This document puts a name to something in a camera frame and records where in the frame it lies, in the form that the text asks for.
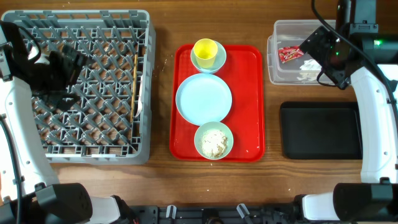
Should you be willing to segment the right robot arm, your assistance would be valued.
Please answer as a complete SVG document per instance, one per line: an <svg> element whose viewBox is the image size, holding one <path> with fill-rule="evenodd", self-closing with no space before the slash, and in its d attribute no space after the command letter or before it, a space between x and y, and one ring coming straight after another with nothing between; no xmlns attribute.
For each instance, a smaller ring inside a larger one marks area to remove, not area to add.
<svg viewBox="0 0 398 224"><path fill-rule="evenodd" d="M361 122L361 182L299 195L298 222L397 221L397 36L381 35L376 1L340 1L335 26L322 21L300 45L340 90L352 86Z"/></svg>

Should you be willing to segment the white plastic fork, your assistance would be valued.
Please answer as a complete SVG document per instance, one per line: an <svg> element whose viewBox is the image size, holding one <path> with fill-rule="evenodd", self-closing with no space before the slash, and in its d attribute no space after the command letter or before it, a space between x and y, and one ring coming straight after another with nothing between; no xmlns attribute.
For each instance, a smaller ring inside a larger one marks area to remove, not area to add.
<svg viewBox="0 0 398 224"><path fill-rule="evenodd" d="M143 90L143 81L142 77L140 79L140 85L139 85L139 94L138 94L138 100L137 100L137 110L134 115L134 118L139 117L141 111L142 111L142 90Z"/></svg>

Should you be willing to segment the green bowl with food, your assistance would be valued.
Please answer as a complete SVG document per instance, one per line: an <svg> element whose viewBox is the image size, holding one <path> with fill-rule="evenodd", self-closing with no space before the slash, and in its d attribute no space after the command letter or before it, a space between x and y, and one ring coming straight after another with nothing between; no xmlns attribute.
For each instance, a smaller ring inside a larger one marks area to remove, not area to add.
<svg viewBox="0 0 398 224"><path fill-rule="evenodd" d="M201 125L194 135L197 152L209 160L225 158L233 148L234 137L227 125L209 122Z"/></svg>

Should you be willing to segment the white napkin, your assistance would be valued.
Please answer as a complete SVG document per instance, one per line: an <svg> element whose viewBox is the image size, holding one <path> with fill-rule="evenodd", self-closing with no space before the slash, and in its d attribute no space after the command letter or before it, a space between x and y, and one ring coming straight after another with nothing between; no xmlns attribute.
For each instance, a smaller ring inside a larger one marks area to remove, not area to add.
<svg viewBox="0 0 398 224"><path fill-rule="evenodd" d="M313 82L317 79L321 68L321 65L316 60L305 60L304 64L300 67L297 79L304 82Z"/></svg>

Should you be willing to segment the red snack wrapper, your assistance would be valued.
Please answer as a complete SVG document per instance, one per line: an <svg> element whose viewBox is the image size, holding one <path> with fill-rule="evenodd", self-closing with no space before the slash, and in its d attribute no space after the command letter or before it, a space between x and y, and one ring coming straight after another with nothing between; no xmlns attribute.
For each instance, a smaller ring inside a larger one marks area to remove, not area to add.
<svg viewBox="0 0 398 224"><path fill-rule="evenodd" d="M291 47L281 47L278 49L279 59L282 63L294 60L296 58L300 58L304 55L301 51L299 45L291 46Z"/></svg>

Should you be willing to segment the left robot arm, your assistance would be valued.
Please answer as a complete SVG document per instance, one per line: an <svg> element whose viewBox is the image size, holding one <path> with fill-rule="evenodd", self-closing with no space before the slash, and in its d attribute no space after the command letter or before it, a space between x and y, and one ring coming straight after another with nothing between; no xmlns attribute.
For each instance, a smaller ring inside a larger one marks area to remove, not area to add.
<svg viewBox="0 0 398 224"><path fill-rule="evenodd" d="M92 197L79 183L59 181L37 131L32 98L56 109L71 108L69 94L90 59L69 45L30 55L29 31L1 22L1 206L2 223L138 223L120 197Z"/></svg>

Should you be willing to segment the wooden chopstick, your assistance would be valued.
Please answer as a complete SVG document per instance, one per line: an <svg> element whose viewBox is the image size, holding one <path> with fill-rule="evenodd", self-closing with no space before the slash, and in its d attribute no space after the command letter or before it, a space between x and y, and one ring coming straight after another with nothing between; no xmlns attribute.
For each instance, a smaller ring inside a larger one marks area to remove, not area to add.
<svg viewBox="0 0 398 224"><path fill-rule="evenodd" d="M130 122L133 123L134 120L134 110L135 110L135 97L136 97L136 83L137 83L137 58L138 54L134 55L134 68L133 68L133 79L132 79L132 98L131 98L131 113Z"/></svg>

